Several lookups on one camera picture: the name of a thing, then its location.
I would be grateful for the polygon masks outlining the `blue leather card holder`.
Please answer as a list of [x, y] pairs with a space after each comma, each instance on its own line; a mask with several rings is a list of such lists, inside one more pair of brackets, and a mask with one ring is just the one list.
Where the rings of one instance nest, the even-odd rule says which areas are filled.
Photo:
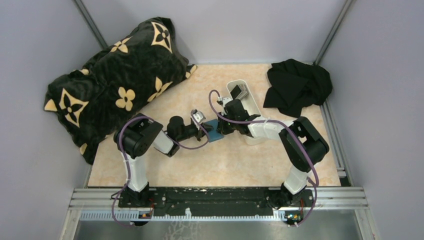
[[219, 141], [224, 138], [224, 135], [218, 132], [218, 123], [217, 119], [212, 119], [202, 123], [202, 126], [205, 130], [207, 130], [209, 135], [209, 143]]

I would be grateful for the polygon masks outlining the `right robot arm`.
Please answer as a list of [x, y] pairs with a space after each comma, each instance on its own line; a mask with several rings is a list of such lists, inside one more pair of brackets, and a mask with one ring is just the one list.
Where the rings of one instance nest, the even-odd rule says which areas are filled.
[[222, 107], [217, 115], [222, 135], [238, 131], [249, 138], [281, 141], [292, 164], [281, 189], [292, 196], [306, 187], [309, 173], [317, 173], [315, 165], [330, 151], [328, 143], [306, 117], [283, 123], [260, 114], [250, 115], [239, 99], [219, 97], [217, 103]]

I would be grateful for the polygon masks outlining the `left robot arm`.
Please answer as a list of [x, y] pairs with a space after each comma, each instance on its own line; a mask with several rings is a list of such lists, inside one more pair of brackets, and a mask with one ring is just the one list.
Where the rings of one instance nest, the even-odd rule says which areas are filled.
[[201, 140], [208, 136], [202, 123], [205, 115], [196, 109], [190, 113], [191, 124], [184, 125], [179, 116], [169, 120], [167, 130], [163, 125], [142, 113], [136, 114], [127, 121], [113, 137], [118, 150], [123, 156], [126, 172], [125, 188], [137, 194], [144, 191], [148, 185], [145, 154], [153, 147], [160, 153], [172, 157], [180, 149], [195, 150], [199, 147], [187, 147], [180, 144], [189, 138]]

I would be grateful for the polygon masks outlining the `white oblong plastic bin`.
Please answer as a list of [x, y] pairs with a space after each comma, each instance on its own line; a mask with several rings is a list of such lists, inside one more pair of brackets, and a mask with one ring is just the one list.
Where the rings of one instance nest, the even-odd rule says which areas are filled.
[[[237, 79], [237, 80], [233, 80], [230, 81], [226, 84], [226, 88], [227, 91], [230, 93], [230, 96], [232, 99], [235, 99], [236, 97], [233, 96], [233, 94], [231, 93], [233, 91], [234, 88], [236, 88], [238, 85], [242, 85], [243, 88], [247, 91], [247, 96], [245, 96], [244, 98], [242, 98], [240, 101], [243, 105], [243, 108], [249, 113], [249, 115], [262, 115], [260, 112], [260, 109], [254, 99], [254, 96], [252, 95], [252, 92], [247, 84], [247, 82], [243, 79]], [[254, 146], [254, 145], [259, 145], [263, 142], [266, 141], [265, 138], [263, 137], [250, 137], [250, 136], [245, 136], [244, 137], [245, 142], [250, 145], [250, 146]]]

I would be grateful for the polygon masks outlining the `black cloth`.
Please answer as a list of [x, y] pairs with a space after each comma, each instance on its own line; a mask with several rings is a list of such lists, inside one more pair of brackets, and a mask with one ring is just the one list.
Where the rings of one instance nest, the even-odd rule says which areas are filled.
[[298, 118], [303, 108], [321, 106], [333, 91], [330, 73], [315, 64], [287, 59], [271, 64], [267, 71], [270, 87], [264, 108], [275, 108], [281, 114]]

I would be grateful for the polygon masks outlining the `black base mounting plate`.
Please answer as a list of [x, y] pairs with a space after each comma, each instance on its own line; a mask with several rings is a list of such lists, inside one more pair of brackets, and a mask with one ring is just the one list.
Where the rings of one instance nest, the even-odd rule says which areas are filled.
[[262, 217], [283, 207], [311, 207], [313, 200], [306, 188], [291, 195], [280, 187], [151, 187], [141, 193], [125, 189], [118, 206], [147, 208], [155, 217], [183, 216], [187, 209], [194, 217]]

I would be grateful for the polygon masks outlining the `black flower-patterned pillow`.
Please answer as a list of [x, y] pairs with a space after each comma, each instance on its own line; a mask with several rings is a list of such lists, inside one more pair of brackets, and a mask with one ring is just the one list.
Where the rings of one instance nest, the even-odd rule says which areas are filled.
[[56, 114], [92, 165], [108, 135], [196, 68], [178, 51], [172, 20], [153, 17], [50, 83], [44, 110]]

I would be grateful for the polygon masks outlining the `aluminium front rail frame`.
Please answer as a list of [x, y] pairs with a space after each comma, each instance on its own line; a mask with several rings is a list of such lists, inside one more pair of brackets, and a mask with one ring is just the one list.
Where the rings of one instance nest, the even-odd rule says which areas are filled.
[[280, 187], [153, 187], [140, 198], [117, 188], [76, 188], [60, 238], [72, 240], [80, 221], [259, 222], [284, 226], [311, 219], [319, 211], [353, 211], [364, 240], [377, 240], [362, 187], [307, 187], [283, 198]]

